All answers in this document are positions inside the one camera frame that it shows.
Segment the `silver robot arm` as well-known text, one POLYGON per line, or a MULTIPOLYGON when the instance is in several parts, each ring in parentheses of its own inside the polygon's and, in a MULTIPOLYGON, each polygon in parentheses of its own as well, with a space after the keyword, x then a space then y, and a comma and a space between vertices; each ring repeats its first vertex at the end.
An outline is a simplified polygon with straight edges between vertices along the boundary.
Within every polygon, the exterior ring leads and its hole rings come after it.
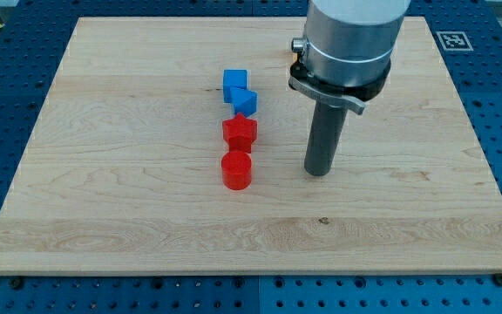
POLYGON ((362 114, 383 89, 410 0, 311 0, 289 86, 331 108, 362 114))

